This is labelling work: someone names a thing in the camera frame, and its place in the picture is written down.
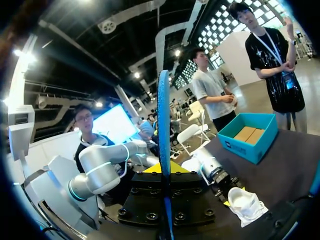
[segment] lanyard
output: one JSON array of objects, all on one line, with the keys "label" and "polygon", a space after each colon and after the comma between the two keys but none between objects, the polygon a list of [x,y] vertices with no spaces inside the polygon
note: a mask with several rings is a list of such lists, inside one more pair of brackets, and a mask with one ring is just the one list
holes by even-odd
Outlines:
[{"label": "lanyard", "polygon": [[279,54],[279,51],[278,51],[278,49],[276,48],[276,45],[275,45],[275,43],[274,43],[274,41],[271,39],[271,37],[270,37],[270,35],[269,35],[269,33],[266,31],[266,35],[268,36],[268,38],[269,38],[269,40],[270,40],[270,42],[271,42],[271,44],[272,44],[272,46],[273,46],[273,49],[274,49],[274,51],[272,51],[271,49],[270,49],[270,47],[264,42],[264,41],[262,41],[261,40],[261,38],[260,37],[258,37],[255,33],[253,33],[253,35],[255,36],[255,38],[256,39],[258,39],[259,40],[259,42],[260,43],[262,43],[263,44],[263,46],[265,46],[266,47],[266,49],[268,49],[269,50],[269,52],[274,56],[274,58],[282,65],[283,64],[283,62],[282,62],[282,60],[281,60],[281,57],[280,57],[280,54]]}]

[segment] gray t-shirt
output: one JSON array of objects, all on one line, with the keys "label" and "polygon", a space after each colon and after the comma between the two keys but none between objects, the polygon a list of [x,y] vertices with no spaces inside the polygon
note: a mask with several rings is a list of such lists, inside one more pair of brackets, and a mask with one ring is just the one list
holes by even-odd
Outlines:
[{"label": "gray t-shirt", "polygon": [[[212,71],[203,72],[197,70],[192,77],[193,94],[196,98],[218,97],[225,95],[226,83]],[[221,118],[233,111],[229,103],[215,102],[205,105],[211,120]]]}]

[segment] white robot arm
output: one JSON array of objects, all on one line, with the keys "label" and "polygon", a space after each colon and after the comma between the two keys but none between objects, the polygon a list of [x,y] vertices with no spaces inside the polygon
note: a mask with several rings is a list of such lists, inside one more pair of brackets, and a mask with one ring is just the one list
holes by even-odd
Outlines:
[{"label": "white robot arm", "polygon": [[71,179],[68,184],[71,195],[79,201],[104,194],[120,183],[120,177],[113,165],[126,162],[129,158],[134,163],[151,167],[159,162],[155,157],[147,155],[147,144],[134,140],[119,145],[92,145],[79,154],[85,173]]}]

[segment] glasses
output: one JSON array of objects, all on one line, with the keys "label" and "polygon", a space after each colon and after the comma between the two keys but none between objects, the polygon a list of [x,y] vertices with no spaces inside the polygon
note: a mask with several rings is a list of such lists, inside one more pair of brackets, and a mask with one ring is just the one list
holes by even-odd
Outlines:
[{"label": "glasses", "polygon": [[87,114],[85,116],[80,116],[78,119],[76,119],[75,121],[78,122],[78,123],[83,123],[85,122],[86,120],[88,119],[91,119],[92,118],[92,114]]}]

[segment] black t-shirt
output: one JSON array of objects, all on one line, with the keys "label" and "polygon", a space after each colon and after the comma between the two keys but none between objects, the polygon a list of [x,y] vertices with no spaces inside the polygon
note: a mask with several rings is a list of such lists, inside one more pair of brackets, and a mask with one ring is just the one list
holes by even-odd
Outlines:
[{"label": "black t-shirt", "polygon": [[[265,29],[277,47],[282,62],[285,63],[287,61],[286,58],[289,48],[288,41],[285,40],[284,36],[277,29],[267,27]],[[274,51],[274,47],[267,34],[260,36],[260,39]],[[280,63],[275,57],[252,33],[245,41],[245,48],[250,59],[250,67],[252,70],[255,70],[255,68],[273,69],[280,66]],[[295,73],[293,73],[292,76],[294,87],[290,89],[287,89],[286,82],[281,73],[265,79],[271,105],[276,112],[296,113],[305,107],[304,96]]]}]

